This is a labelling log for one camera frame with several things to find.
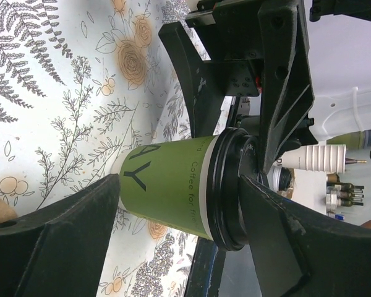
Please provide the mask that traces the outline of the single green paper cup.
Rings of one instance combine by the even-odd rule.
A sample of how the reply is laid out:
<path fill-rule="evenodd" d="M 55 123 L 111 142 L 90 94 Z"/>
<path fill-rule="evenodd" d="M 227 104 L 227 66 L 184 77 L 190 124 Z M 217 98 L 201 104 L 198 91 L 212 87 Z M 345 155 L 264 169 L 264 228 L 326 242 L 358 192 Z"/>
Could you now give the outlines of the single green paper cup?
<path fill-rule="evenodd" d="M 208 169 L 217 136 L 142 145 L 118 154 L 120 208 L 140 218 L 211 239 Z"/>

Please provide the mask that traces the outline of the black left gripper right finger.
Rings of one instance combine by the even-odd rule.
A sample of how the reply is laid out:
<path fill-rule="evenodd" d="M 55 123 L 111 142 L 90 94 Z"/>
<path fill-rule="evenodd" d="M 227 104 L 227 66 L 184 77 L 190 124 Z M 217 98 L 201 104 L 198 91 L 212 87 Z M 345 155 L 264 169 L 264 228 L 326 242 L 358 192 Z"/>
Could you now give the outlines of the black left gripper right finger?
<path fill-rule="evenodd" d="M 239 180 L 247 239 L 263 296 L 371 296 L 371 229 Z"/>

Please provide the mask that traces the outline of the black coffee cup lid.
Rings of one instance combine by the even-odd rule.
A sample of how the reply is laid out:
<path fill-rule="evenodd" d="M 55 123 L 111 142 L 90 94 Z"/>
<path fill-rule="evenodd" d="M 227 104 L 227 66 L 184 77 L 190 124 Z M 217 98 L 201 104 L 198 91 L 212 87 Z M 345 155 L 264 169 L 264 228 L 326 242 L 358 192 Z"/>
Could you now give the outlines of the black coffee cup lid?
<path fill-rule="evenodd" d="M 239 202 L 239 178 L 258 178 L 258 139 L 242 128 L 227 128 L 217 138 L 209 160 L 206 206 L 215 244 L 238 251 L 248 243 Z"/>

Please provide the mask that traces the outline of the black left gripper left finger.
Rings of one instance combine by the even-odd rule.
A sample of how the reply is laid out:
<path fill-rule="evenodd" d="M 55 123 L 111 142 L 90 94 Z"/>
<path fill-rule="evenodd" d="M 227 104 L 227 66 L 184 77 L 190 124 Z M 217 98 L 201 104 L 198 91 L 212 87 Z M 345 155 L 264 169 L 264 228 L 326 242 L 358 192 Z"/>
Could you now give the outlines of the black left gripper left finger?
<path fill-rule="evenodd" d="M 96 296 L 120 192 L 109 174 L 0 224 L 0 296 Z"/>

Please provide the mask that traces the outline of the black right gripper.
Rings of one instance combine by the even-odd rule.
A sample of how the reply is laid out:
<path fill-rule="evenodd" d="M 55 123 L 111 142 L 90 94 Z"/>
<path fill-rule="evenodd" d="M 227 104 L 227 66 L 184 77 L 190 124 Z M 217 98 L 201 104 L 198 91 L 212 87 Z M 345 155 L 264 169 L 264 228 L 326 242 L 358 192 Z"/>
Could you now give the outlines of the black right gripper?
<path fill-rule="evenodd" d="M 313 90 L 324 96 L 371 87 L 371 1 L 186 5 L 187 25 L 198 33 L 212 59 L 250 59 L 261 72 L 264 55 L 258 156 L 262 173 L 270 170 L 308 114 Z M 182 24 L 164 24 L 158 36 L 181 85 L 191 136 L 211 136 L 227 96 L 224 88 Z"/>

